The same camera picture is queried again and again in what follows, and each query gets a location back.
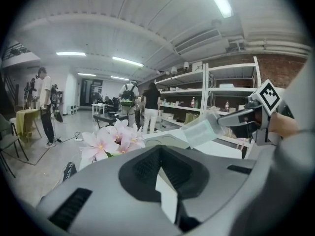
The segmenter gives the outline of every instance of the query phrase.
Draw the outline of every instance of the person wearing backpack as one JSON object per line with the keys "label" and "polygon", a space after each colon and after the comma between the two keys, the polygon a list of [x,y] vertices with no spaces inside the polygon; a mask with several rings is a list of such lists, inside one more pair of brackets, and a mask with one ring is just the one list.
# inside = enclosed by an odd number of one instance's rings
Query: person wearing backpack
{"label": "person wearing backpack", "polygon": [[139,90],[136,81],[131,81],[129,84],[123,85],[119,92],[121,98],[120,104],[124,115],[128,115],[129,127],[132,127],[135,121],[134,106],[135,100],[139,96]]}

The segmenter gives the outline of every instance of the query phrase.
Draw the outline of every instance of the khaki pants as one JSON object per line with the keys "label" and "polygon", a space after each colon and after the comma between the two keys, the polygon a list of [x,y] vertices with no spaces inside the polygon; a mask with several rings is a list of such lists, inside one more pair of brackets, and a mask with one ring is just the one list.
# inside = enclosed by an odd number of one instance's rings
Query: khaki pants
{"label": "khaki pants", "polygon": [[123,115],[128,115],[129,127],[134,124],[134,107],[122,106]]}

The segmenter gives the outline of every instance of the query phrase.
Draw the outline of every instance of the plastic bottle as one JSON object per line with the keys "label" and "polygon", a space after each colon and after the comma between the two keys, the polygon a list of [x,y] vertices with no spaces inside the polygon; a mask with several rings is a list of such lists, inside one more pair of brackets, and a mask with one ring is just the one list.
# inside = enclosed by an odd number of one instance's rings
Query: plastic bottle
{"label": "plastic bottle", "polygon": [[192,108],[195,107],[195,97],[192,98],[191,100],[191,105],[190,105]]}
{"label": "plastic bottle", "polygon": [[228,110],[229,110],[229,105],[228,105],[228,100],[227,100],[225,103],[225,111],[228,112]]}

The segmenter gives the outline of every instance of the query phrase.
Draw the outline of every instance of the green cloth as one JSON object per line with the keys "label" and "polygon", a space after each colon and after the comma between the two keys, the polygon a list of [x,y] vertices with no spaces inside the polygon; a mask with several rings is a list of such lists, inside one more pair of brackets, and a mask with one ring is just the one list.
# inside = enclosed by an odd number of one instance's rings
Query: green cloth
{"label": "green cloth", "polygon": [[38,109],[24,109],[16,112],[16,132],[23,142],[27,141],[28,133],[33,130],[33,121],[38,116]]}

